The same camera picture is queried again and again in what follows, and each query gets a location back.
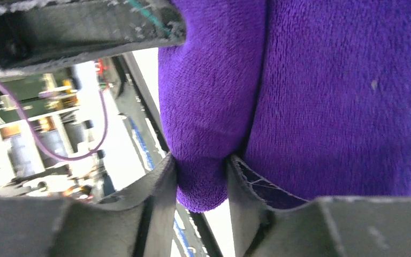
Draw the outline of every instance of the black plastic frame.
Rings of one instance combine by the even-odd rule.
[[[185,30],[168,0],[0,0],[0,77],[180,45]]]
[[[237,257],[411,256],[411,198],[331,196],[280,210],[248,185],[241,159],[226,168]]]
[[[158,140],[163,151],[168,152],[169,149],[161,130],[160,115],[154,99],[131,52],[114,57],[113,64],[117,70],[125,73],[124,76],[121,75],[120,77],[126,78],[125,83],[122,85],[123,88],[116,89],[119,91],[119,97],[115,99],[116,106],[125,116],[133,117],[134,122],[142,131],[149,131],[148,125],[144,120],[147,118],[150,121],[157,138],[154,139],[151,135],[147,135],[144,138],[149,142],[146,145],[149,148],[148,152],[151,158],[157,163],[162,159],[162,156],[158,153],[160,149],[155,148],[155,142],[153,140]],[[124,124],[129,134],[131,134],[132,127],[129,122],[125,120]],[[179,204],[177,204],[177,211],[186,227],[187,240],[191,247],[196,249],[195,256],[223,256],[204,214],[188,212]]]
[[[175,161],[97,205],[71,198],[0,198],[0,257],[169,256]]]

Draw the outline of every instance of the white surface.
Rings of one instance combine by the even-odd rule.
[[[2,177],[0,178],[0,182],[3,184],[10,182],[14,177],[15,174],[13,173],[12,163],[10,162],[9,154],[7,152],[7,147],[2,140],[2,136],[0,133],[0,164],[1,172],[0,174]]]
[[[94,139],[98,143],[104,129],[103,111],[98,95],[98,81],[95,74],[94,62],[82,63],[75,66],[80,76],[82,89],[78,92],[81,108],[80,117],[93,121]],[[122,119],[109,92],[105,92],[106,110],[108,113],[108,135],[101,147],[105,151],[104,164],[112,179],[116,190],[128,186],[142,176],[145,171],[142,167],[130,135],[128,135]]]
[[[86,154],[88,151],[88,143],[81,142],[78,144],[78,152],[73,153],[71,156],[80,156]],[[88,173],[90,173],[90,171],[94,168],[94,164],[95,158],[90,156],[79,161],[70,162],[69,166],[74,177],[82,178]]]
[[[71,111],[76,111],[78,110],[79,107],[75,106],[75,107],[71,107],[71,108],[67,108],[67,109],[63,109],[63,110],[58,110],[58,111],[53,111],[50,112],[48,114],[42,114],[42,115],[38,115],[38,116],[34,116],[34,117],[29,117],[29,121],[34,121],[34,120],[38,120],[44,117],[48,117],[48,116],[53,116],[53,115],[59,115],[59,114],[64,114],[66,112],[71,112]],[[25,120],[17,120],[16,122],[9,122],[9,123],[5,123],[0,125],[0,129],[3,127],[8,127],[8,126],[12,126],[12,125],[17,125],[17,124],[26,124]]]
[[[62,123],[62,119],[60,118],[59,115],[53,115],[51,116],[52,121],[54,123],[54,127],[56,127],[57,132],[59,133],[60,140],[62,141],[62,144],[65,147],[65,150],[69,156],[73,154],[73,148],[72,144],[70,143],[69,136],[67,135],[67,132],[65,131],[64,123]]]
[[[133,55],[159,110],[158,49],[152,48],[134,51]],[[216,209],[206,212],[205,216],[207,218],[207,221],[209,222],[212,232],[214,233],[215,239],[218,242],[222,254],[225,257],[235,256],[234,239],[232,236],[231,227],[231,215],[229,213],[228,201],[226,200]]]
[[[45,166],[43,165],[42,158],[40,157],[39,150],[34,141],[34,136],[32,135],[31,129],[26,122],[20,123],[21,136],[24,142],[27,144],[26,149],[31,155],[31,163],[34,168],[35,173],[40,173],[45,171]]]

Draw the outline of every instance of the red component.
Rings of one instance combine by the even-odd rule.
[[[108,69],[108,67],[103,65],[103,61],[101,59],[98,59],[97,68],[98,68],[98,75],[101,77],[103,77],[103,72]]]

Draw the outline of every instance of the blue stripe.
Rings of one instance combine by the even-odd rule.
[[[132,129],[135,132],[136,138],[138,139],[139,145],[142,148],[142,151],[145,153],[146,155],[146,160],[147,160],[147,164],[149,165],[149,168],[152,170],[155,168],[154,162],[152,161],[152,157],[150,157],[150,153],[147,150],[146,144],[144,143],[144,141],[142,140],[142,136],[139,133],[138,128],[136,127],[135,122],[129,117],[128,120],[130,121],[130,124],[132,126]],[[189,257],[194,257],[193,252],[189,249],[189,245],[188,245],[188,241],[187,238],[185,237],[184,231],[180,228],[179,224],[177,223],[177,221],[174,219],[174,225],[176,226],[177,231],[179,232],[179,236],[182,240],[182,243],[184,244],[184,248],[187,250],[188,252],[188,256]]]

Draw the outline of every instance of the purple fleece fabric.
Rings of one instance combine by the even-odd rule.
[[[226,199],[235,152],[308,200],[411,195],[411,0],[173,3],[187,41],[160,49],[159,95],[185,207]]]

